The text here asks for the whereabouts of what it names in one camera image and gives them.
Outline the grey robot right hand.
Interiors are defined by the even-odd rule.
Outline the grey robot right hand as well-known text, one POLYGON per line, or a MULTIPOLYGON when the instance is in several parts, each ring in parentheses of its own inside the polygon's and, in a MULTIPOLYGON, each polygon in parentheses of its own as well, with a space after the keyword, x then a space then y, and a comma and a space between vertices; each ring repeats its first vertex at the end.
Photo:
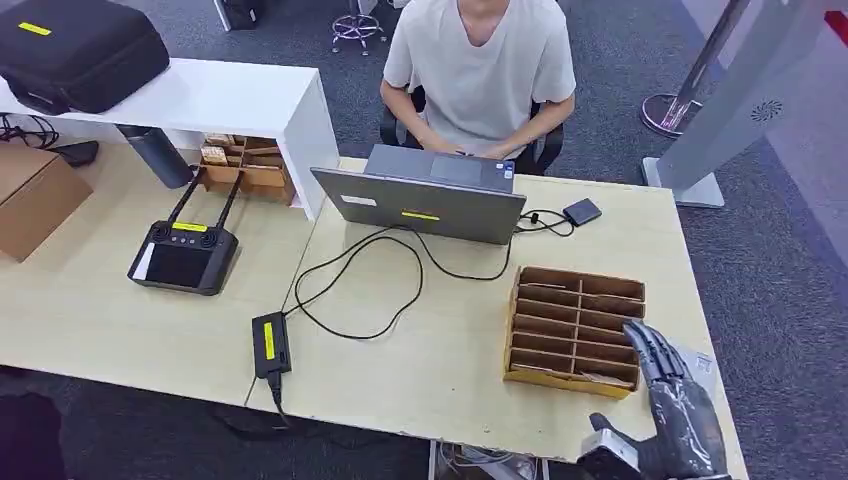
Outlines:
POLYGON ((578 465, 593 479, 729 479, 713 402, 679 352, 641 321, 626 321, 623 332, 639 357, 656 434, 635 440, 593 413, 578 465))

